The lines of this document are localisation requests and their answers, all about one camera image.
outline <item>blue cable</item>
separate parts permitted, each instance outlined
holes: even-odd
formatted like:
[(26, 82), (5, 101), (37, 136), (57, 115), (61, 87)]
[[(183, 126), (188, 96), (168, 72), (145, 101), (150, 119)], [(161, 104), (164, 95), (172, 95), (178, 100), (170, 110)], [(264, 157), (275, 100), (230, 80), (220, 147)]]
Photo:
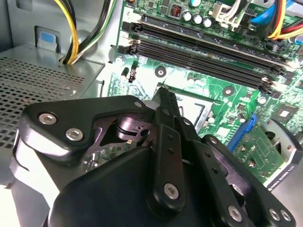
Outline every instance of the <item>blue cable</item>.
[[(286, 1), (286, 9), (288, 7), (290, 7), (291, 5), (293, 5), (294, 2), (291, 0), (287, 0)], [(271, 18), (274, 15), (274, 11), (275, 11), (275, 5), (273, 4), (271, 7), (269, 7), (267, 10), (265, 10), (263, 13), (261, 13), (260, 15), (258, 15), (257, 17), (251, 19), (250, 21), (253, 24), (257, 24), (257, 25), (265, 25), (268, 24), (271, 20)]]

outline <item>black ram slot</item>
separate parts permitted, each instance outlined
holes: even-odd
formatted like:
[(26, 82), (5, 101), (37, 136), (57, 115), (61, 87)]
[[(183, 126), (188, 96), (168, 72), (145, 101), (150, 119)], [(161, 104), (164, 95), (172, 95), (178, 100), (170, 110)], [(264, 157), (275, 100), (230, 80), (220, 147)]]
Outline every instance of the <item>black ram slot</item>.
[(246, 56), (254, 58), (256, 61), (265, 61), (268, 65), (273, 65), (276, 69), (284, 69), (287, 67), (285, 64), (285, 59), (278, 55), (271, 54), (259, 50), (251, 46), (245, 46), (243, 44), (238, 44), (233, 41), (224, 39), (222, 37), (216, 37), (211, 34), (206, 34), (202, 31), (195, 30), (189, 27), (184, 27), (179, 24), (175, 24), (169, 21), (164, 21), (159, 18), (144, 15), (142, 17), (142, 23), (144, 29), (149, 29), (151, 31), (156, 31), (167, 35), (167, 33), (173, 34), (172, 37), (178, 36), (178, 38), (183, 38), (183, 40), (195, 40), (196, 42), (203, 43), (206, 45), (213, 45), (220, 49), (220, 51), (228, 51), (233, 53), (241, 54), (243, 58)]
[(162, 55), (165, 55), (166, 57), (168, 58), (173, 58), (175, 60), (180, 60), (182, 62), (184, 62), (184, 64), (186, 65), (186, 68), (193, 68), (193, 67), (196, 67), (196, 68), (199, 68), (200, 70), (202, 70), (204, 72), (204, 74), (209, 74), (209, 73), (216, 73), (216, 74), (224, 74), (226, 75), (227, 78), (225, 78), (226, 80), (228, 79), (237, 79), (238, 81), (243, 81), (245, 83), (245, 85), (248, 86), (248, 84), (250, 86), (252, 85), (255, 85), (255, 83), (258, 83), (260, 82), (261, 80), (258, 79), (258, 78), (252, 78), (252, 77), (245, 77), (245, 75), (241, 75), (241, 74), (238, 74), (238, 73), (234, 73), (232, 70), (221, 70), (221, 68), (218, 68), (218, 67), (207, 67), (205, 66), (204, 62), (203, 61), (195, 61), (195, 60), (192, 60), (192, 59), (189, 59), (189, 58), (186, 58), (184, 56), (172, 56), (171, 54), (169, 54), (169, 52), (167, 52), (166, 50), (162, 50), (162, 51), (155, 51), (155, 50), (151, 50), (151, 49), (145, 49), (145, 48), (140, 48), (140, 51), (139, 51), (139, 54), (140, 53), (154, 53), (154, 54), (162, 54)]
[(263, 83), (261, 78), (236, 73), (233, 70), (224, 70), (222, 67), (211, 64), (205, 65), (203, 58), (192, 59), (185, 52), (176, 52), (176, 50), (164, 46), (159, 48), (155, 44), (146, 44), (145, 41), (140, 44), (138, 54), (252, 88), (258, 88)]
[(222, 79), (225, 81), (229, 81), (231, 83), (251, 87), (254, 89), (259, 89), (259, 86), (262, 85), (261, 83), (256, 84), (256, 83), (251, 83), (251, 81), (244, 82), (242, 80), (234, 79), (232, 75), (230, 75), (228, 73), (218, 72), (217, 70), (204, 70), (204, 69), (200, 68), (200, 66), (197, 64), (189, 65), (189, 63), (186, 60), (180, 60), (176, 57), (171, 57), (171, 56), (169, 56), (169, 58), (168, 58), (167, 55), (165, 55), (165, 54), (157, 54), (157, 53), (152, 53), (151, 51), (143, 50), (143, 51), (139, 52), (139, 55), (148, 57), (151, 59), (155, 59), (157, 61), (165, 62), (167, 64), (172, 64), (172, 65), (175, 65), (178, 67), (187, 68), (189, 70), (193, 70), (193, 71), (196, 71), (199, 73), (210, 75), (210, 76), (218, 78), (218, 79)]
[(240, 52), (233, 52), (224, 48), (220, 48), (215, 45), (205, 44), (203, 42), (199, 42), (197, 40), (193, 40), (187, 37), (183, 37), (181, 35), (177, 35), (175, 33), (171, 33), (168, 31), (155, 29), (154, 27), (151, 28), (152, 30), (148, 29), (148, 26), (144, 25), (144, 30), (142, 34), (150, 35), (157, 39), (162, 39), (163, 41), (171, 41), (176, 44), (183, 45), (189, 49), (193, 49), (195, 51), (202, 51), (207, 54), (214, 54), (222, 58), (231, 59), (233, 61), (238, 61), (248, 66), (253, 66), (256, 68), (260, 68), (263, 70), (271, 70), (274, 65), (271, 65), (267, 61), (260, 60), (258, 58), (254, 58), (249, 55), (241, 54)]
[[(164, 45), (159, 46), (158, 44), (154, 44), (148, 40), (141, 40), (140, 47), (143, 47), (146, 45), (148, 47), (151, 47), (152, 50), (158, 51), (158, 52), (162, 52), (163, 50), (172, 51), (172, 49), (168, 46), (164, 46)], [(251, 71), (251, 70), (240, 68), (240, 67), (225, 63), (223, 61), (217, 61), (217, 60), (207, 58), (204, 56), (194, 55), (192, 53), (185, 52), (181, 49), (178, 50), (178, 52), (181, 52), (182, 55), (187, 57), (188, 59), (190, 59), (191, 62), (197, 62), (197, 63), (203, 62), (203, 66), (206, 66), (209, 68), (217, 68), (218, 70), (223, 71), (223, 72), (228, 71), (230, 73), (236, 74), (239, 77), (244, 77), (244, 78), (250, 77), (251, 80), (255, 80), (257, 82), (260, 79), (267, 77), (266, 75), (261, 74), (261, 73), (257, 73), (257, 72)]]

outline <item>cable bundle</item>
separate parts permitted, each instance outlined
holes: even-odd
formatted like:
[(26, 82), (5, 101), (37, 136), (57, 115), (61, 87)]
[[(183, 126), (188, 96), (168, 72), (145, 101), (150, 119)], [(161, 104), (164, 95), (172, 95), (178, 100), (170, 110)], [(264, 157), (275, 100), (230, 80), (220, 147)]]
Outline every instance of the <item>cable bundle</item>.
[(74, 64), (92, 47), (103, 35), (112, 16), (117, 0), (105, 0), (98, 23), (85, 40), (79, 44), (77, 36), (77, 24), (75, 10), (71, 0), (54, 0), (63, 11), (71, 28), (72, 42), (63, 60), (64, 64)]
[(292, 0), (276, 0), (273, 6), (253, 18), (251, 22), (257, 25), (266, 25), (263, 30), (269, 33), (268, 38), (273, 40), (298, 36), (303, 33), (303, 18), (287, 27), (282, 27), (286, 9), (293, 3)]

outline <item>red wire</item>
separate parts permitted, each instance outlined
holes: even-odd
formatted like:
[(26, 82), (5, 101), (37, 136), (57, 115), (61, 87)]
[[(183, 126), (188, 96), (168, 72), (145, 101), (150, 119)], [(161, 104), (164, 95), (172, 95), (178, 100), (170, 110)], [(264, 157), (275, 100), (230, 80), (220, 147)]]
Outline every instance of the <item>red wire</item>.
[(286, 28), (286, 29), (282, 29), (282, 33), (289, 33), (289, 32), (298, 30), (298, 29), (300, 29), (300, 28), (302, 28), (302, 27), (303, 27), (303, 24), (299, 24), (299, 25), (296, 25), (296, 26), (293, 26), (293, 27), (289, 27), (289, 28)]

